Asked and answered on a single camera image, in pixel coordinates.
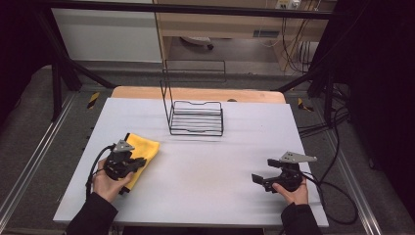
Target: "wire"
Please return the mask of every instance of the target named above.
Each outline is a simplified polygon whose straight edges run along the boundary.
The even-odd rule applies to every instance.
[[[339,220],[334,218],[332,215],[328,214],[326,211],[326,215],[328,218],[332,219],[333,221],[339,223],[339,224],[344,224],[344,225],[351,225],[353,223],[355,223],[358,219],[358,209],[357,209],[357,205],[355,203],[355,201],[353,200],[353,198],[344,190],[342,190],[340,187],[336,186],[333,183],[324,181],[324,179],[327,177],[327,174],[330,172],[330,170],[333,168],[338,155],[339,155],[339,150],[340,150],[340,135],[339,135],[339,130],[338,130],[338,125],[343,122],[344,120],[346,120],[349,116],[349,112],[345,111],[342,112],[343,110],[346,110],[346,106],[342,106],[339,109],[336,110],[334,117],[332,118],[332,122],[333,122],[333,128],[335,130],[335,134],[336,134],[336,138],[337,138],[337,144],[336,144],[336,150],[335,150],[335,156],[333,157],[333,159],[331,160],[329,166],[327,167],[327,169],[324,171],[323,176],[320,178],[320,180],[318,180],[314,175],[312,175],[311,173],[308,172],[301,172],[301,175],[303,177],[305,177],[307,180],[311,181],[312,183],[314,183],[316,185],[319,197],[320,197],[320,201],[321,204],[323,206],[323,209],[326,211],[326,202],[324,200],[324,194],[323,194],[323,190],[321,189],[322,185],[328,185],[334,189],[336,189],[337,191],[339,191],[340,193],[342,193],[343,195],[345,195],[350,201],[351,204],[353,206],[353,211],[354,211],[354,215],[353,218],[351,220]],[[314,124],[314,125],[309,125],[309,126],[303,126],[303,127],[299,127],[299,129],[303,129],[302,131],[300,131],[301,134],[301,138],[304,137],[308,137],[311,136],[313,134],[322,132],[322,131],[326,131],[327,129],[329,129],[330,127],[327,125],[327,123],[320,123],[320,124]]]
[[[103,170],[103,169],[98,169],[97,171],[94,172],[95,165],[97,165],[98,160],[101,159],[101,156],[104,154],[104,152],[106,152],[107,150],[112,150],[114,147],[115,147],[115,144],[107,146],[103,150],[101,150],[101,152],[98,154],[97,158],[95,159],[94,164],[92,164],[91,171],[89,172],[88,179],[86,180],[86,183],[85,183],[86,199],[88,199],[89,196],[91,195],[92,178],[98,171]]]

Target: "person's hand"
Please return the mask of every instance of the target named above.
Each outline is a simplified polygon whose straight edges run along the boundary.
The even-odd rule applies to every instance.
[[[272,187],[285,198],[288,205],[291,203],[295,203],[296,205],[308,204],[308,190],[305,177],[302,178],[300,187],[294,192],[287,191],[277,183],[273,183]]]
[[[104,168],[104,163],[107,159],[100,160],[98,162],[99,171],[94,176],[92,182],[94,184],[94,192],[100,195],[103,199],[112,203],[119,193],[119,190],[131,181],[133,172],[129,172],[125,178],[121,180],[113,180],[107,176]]]

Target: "table surface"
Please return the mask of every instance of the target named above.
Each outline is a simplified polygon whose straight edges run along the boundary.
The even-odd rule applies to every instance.
[[[122,92],[151,89],[160,93],[159,97],[144,92],[130,95]],[[197,91],[193,93],[195,95],[204,93],[203,89],[181,89],[184,96],[190,94],[189,90]],[[223,95],[224,100],[248,97],[237,95],[245,91],[223,92],[227,94]],[[115,98],[120,93],[123,97]],[[278,92],[262,94],[283,98]],[[303,154],[291,108],[282,101],[284,99],[280,99],[279,104],[223,102],[223,136],[195,138],[168,133],[159,88],[117,88],[102,110],[54,220],[67,223],[76,215],[84,202],[84,179],[95,156],[105,146],[131,132],[159,141],[161,147],[131,192],[115,200],[114,205],[119,210],[115,223],[222,227],[280,225],[281,211],[286,206],[284,199],[265,193],[263,187],[252,183],[251,174],[276,176],[279,169],[268,166],[267,159],[278,159],[286,151]],[[308,164],[300,164],[300,168],[309,172]],[[328,226],[315,186],[308,184],[308,187],[309,202],[317,223]]]

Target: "yellow cloth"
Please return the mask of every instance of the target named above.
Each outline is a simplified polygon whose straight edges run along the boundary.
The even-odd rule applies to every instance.
[[[147,160],[146,164],[143,167],[138,168],[137,172],[133,174],[131,181],[124,186],[128,189],[127,192],[129,192],[137,182],[138,177],[140,177],[143,170],[147,167],[147,165],[159,151],[160,143],[142,138],[132,133],[128,134],[126,142],[135,148],[131,151],[131,159],[144,158]]]

